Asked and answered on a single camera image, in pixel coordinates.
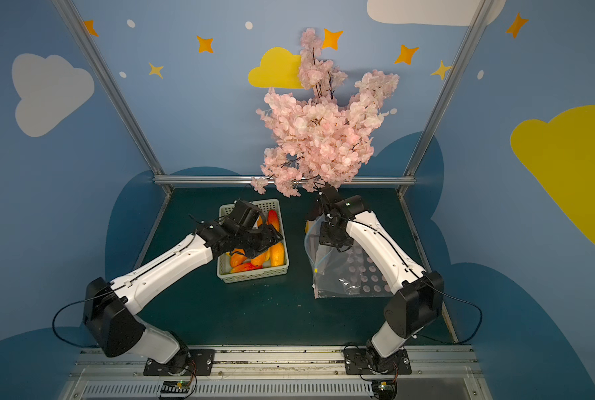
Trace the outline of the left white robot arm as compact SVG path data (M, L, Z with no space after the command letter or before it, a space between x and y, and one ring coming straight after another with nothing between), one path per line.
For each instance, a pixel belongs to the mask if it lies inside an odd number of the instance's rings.
M87 285L82 321L103 353L116 358L131 353L160 364L172 375L190 369L187 345L169 331L139 318L139 313L164 290L225 253L242 250L260 256L280 243L279 228L267 222L260 208L237 200L226 216L200 221L194 233L150 263L108 282Z

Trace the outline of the clear blue-zip bag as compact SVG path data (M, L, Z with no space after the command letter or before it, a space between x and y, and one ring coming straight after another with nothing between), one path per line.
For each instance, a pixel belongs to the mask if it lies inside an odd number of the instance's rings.
M307 221L304 246L312 268L315 299L359 297L363 253L358 246L335 247L320 244L323 217Z

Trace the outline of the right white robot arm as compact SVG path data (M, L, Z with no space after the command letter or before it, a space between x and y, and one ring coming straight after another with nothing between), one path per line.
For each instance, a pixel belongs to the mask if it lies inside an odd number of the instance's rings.
M392 297L384 308L384 324L367 341L365 362L373 373L394 373L405 357L406 341L441 316L443 277L409 257L358 195L344 198L325 186L317 193L314 214L304 245L315 281L338 270L342 288L351 288L343 275L359 268L362 255L384 278Z

